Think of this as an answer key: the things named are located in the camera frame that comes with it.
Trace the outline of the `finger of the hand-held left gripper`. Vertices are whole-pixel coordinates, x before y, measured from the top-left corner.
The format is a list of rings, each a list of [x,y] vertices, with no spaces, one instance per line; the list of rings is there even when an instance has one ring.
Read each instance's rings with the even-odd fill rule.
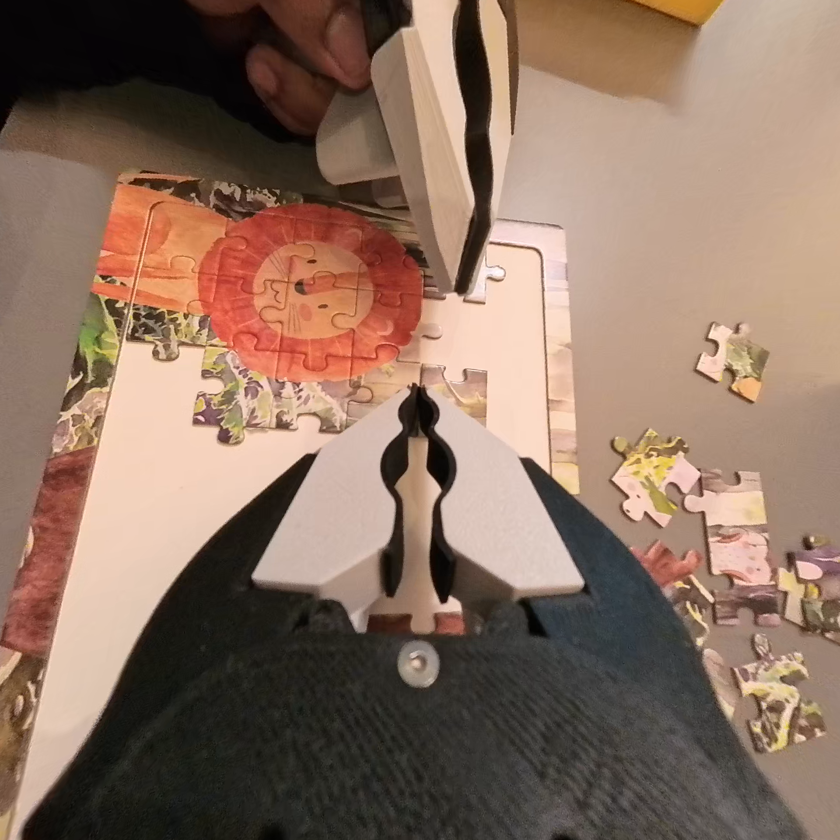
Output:
[[[491,157],[489,224],[482,242],[485,257],[497,221],[518,103],[518,16],[514,1],[478,1],[479,26],[488,59],[490,108],[488,139]]]
[[[442,293],[475,285],[491,227],[490,59],[479,2],[370,2],[371,79]]]

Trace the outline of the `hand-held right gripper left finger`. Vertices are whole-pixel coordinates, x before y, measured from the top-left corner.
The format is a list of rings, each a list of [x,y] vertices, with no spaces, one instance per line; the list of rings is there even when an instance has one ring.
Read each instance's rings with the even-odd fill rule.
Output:
[[[253,572],[256,586],[335,602],[356,632],[400,590],[422,539],[410,471],[417,386],[403,388],[320,447]]]

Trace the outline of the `yellow plastic bin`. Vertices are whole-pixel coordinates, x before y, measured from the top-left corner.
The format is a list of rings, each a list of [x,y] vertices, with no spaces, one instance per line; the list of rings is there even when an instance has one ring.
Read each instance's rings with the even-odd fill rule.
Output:
[[[714,13],[717,12],[719,6],[723,4],[723,1],[717,0],[638,0],[634,2],[695,27],[701,27],[707,23]]]

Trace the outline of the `lion jigsaw puzzle board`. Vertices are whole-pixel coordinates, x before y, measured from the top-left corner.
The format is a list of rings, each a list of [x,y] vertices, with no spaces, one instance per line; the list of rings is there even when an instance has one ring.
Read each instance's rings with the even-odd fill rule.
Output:
[[[423,272],[423,320],[443,328],[442,338],[423,342],[423,361],[443,365],[451,381],[485,371],[488,428],[570,493],[581,490],[562,227],[498,220],[478,288],[445,297],[407,210],[189,175],[121,175],[2,621],[2,838],[18,838],[87,735],[187,561],[265,485],[338,434],[307,417],[297,430],[221,445],[192,422],[194,398],[209,383],[201,351],[159,362],[148,344],[128,340],[144,220],[168,196],[232,217],[318,204],[399,239]]]

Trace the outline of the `dark green white puzzle piece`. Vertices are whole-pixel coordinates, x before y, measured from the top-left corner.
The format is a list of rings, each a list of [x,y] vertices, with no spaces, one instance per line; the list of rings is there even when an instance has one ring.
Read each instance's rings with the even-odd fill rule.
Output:
[[[752,698],[757,715],[747,726],[756,753],[780,753],[827,734],[823,711],[803,697],[800,684],[810,678],[800,652],[776,655],[761,633],[751,637],[755,659],[732,674],[742,697]]]

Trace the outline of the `orange corner puzzle piece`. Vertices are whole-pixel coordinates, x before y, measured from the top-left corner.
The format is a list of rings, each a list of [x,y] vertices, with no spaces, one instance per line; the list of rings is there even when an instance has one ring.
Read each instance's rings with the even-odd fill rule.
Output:
[[[698,357],[695,371],[713,382],[721,382],[724,373],[729,373],[730,392],[749,403],[756,403],[770,352],[753,341],[750,325],[740,322],[730,328],[713,322],[706,341],[715,344],[716,351],[703,352]]]

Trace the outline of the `person's left hand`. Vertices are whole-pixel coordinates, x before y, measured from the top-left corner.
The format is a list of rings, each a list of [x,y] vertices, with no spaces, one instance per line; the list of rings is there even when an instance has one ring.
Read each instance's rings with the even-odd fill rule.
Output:
[[[292,133],[311,138],[338,91],[371,84],[361,2],[260,1],[268,34],[245,59],[251,87]]]

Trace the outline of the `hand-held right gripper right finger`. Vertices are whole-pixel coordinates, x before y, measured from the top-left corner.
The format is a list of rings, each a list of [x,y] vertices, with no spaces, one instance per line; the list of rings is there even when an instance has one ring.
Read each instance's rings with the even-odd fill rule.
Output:
[[[487,615],[501,602],[582,592],[584,578],[526,470],[532,462],[424,387],[420,429],[439,488],[429,547],[438,600]]]

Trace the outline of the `pile of puzzle pieces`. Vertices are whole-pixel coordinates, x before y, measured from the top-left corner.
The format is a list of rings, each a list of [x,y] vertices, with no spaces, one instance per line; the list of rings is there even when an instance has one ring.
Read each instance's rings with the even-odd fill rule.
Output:
[[[680,436],[646,430],[632,443],[615,437],[612,449],[622,458],[612,483],[623,492],[624,515],[634,521],[650,517],[667,526],[677,505],[668,488],[682,493],[687,512],[699,514],[707,542],[710,575],[726,578],[727,587],[710,591],[697,578],[700,554],[677,555],[662,542],[634,549],[637,560],[673,606],[700,651],[724,715],[731,719],[742,697],[728,666],[708,647],[711,625],[735,627],[749,613],[758,628],[778,627],[786,620],[804,633],[838,644],[838,547],[819,535],[803,538],[786,568],[773,556],[758,472],[738,471],[733,483],[719,470],[699,470],[688,460]]]

